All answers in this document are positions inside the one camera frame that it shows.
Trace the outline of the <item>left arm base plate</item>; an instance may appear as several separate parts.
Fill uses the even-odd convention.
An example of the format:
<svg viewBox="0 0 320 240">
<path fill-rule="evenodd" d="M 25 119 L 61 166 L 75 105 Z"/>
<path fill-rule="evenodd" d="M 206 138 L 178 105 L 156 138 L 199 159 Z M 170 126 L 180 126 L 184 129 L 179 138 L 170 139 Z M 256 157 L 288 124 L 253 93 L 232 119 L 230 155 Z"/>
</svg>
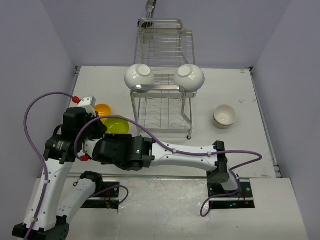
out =
<svg viewBox="0 0 320 240">
<path fill-rule="evenodd" d="M 107 188 L 117 186 L 119 182 L 103 181 L 98 183 L 98 188 L 94 193 L 98 193 Z M 83 209 L 119 209 L 119 190 L 111 189 L 96 197 L 89 198 L 83 205 Z"/>
</svg>

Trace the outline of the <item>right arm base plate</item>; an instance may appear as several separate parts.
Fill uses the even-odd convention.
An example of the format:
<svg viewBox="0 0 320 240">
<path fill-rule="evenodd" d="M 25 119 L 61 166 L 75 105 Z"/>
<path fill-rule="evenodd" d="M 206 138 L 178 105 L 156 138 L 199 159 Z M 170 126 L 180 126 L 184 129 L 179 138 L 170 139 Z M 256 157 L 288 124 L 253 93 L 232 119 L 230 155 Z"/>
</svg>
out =
<svg viewBox="0 0 320 240">
<path fill-rule="evenodd" d="M 212 210 L 222 209 L 253 209 L 255 202 L 251 182 L 248 179 L 240 180 L 241 190 L 232 196 L 219 196 L 209 200 Z"/>
</svg>

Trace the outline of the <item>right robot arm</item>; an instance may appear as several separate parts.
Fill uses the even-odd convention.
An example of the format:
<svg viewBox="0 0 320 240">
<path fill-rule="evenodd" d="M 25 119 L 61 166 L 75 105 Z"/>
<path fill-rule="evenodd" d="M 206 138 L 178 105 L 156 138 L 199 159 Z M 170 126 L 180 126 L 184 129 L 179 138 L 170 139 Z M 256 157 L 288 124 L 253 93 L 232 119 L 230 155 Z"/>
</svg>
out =
<svg viewBox="0 0 320 240">
<path fill-rule="evenodd" d="M 206 172 L 207 182 L 221 185 L 227 196 L 241 191 L 240 183 L 231 174 L 222 141 L 209 146 L 185 146 L 130 134 L 106 134 L 102 139 L 85 141 L 82 150 L 89 159 L 124 171 L 158 166 L 200 169 Z"/>
</svg>

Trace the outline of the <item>green bowl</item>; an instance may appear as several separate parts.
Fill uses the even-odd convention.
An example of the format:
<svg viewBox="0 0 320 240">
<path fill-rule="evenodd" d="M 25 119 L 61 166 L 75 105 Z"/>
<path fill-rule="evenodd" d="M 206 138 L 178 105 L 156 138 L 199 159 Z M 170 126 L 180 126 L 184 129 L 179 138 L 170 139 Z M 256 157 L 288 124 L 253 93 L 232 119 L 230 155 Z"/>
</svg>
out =
<svg viewBox="0 0 320 240">
<path fill-rule="evenodd" d="M 100 120 L 106 127 L 106 134 L 129 134 L 130 124 L 120 118 L 104 118 Z"/>
</svg>

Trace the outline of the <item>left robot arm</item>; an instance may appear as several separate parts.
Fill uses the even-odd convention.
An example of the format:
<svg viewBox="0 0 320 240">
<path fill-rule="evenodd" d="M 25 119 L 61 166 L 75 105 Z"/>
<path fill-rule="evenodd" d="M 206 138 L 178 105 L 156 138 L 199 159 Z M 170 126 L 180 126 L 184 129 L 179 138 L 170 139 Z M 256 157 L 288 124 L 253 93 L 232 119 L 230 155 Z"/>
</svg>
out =
<svg viewBox="0 0 320 240">
<path fill-rule="evenodd" d="M 33 204 L 24 221 L 12 230 L 12 235 L 23 240 L 65 240 L 70 222 L 91 196 L 103 193 L 102 175 L 86 171 L 64 202 L 62 191 L 69 172 L 87 139 L 103 136 L 106 127 L 94 122 L 87 130 L 83 127 L 97 114 L 91 106 L 71 107 L 63 114 L 61 134 L 54 133 L 46 142 L 42 177 Z"/>
</svg>

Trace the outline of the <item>small white bowl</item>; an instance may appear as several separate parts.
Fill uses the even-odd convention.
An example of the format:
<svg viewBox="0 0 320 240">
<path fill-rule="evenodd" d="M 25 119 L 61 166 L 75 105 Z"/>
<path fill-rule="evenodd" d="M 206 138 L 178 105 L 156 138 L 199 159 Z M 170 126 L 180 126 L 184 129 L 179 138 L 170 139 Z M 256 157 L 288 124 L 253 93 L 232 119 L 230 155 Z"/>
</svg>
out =
<svg viewBox="0 0 320 240">
<path fill-rule="evenodd" d="M 213 112 L 213 118 L 216 119 L 236 119 L 237 120 L 236 110 L 227 104 L 219 105 Z"/>
</svg>

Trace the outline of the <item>orange bowl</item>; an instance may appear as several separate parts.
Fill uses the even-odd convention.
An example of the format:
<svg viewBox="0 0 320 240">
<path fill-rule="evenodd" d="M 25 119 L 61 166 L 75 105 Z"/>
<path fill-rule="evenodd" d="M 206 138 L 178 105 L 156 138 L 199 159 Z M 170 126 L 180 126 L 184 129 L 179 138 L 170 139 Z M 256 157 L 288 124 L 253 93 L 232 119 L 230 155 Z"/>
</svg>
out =
<svg viewBox="0 0 320 240">
<path fill-rule="evenodd" d="M 104 103 L 95 105 L 94 110 L 97 112 L 99 117 L 112 115 L 111 107 Z"/>
</svg>

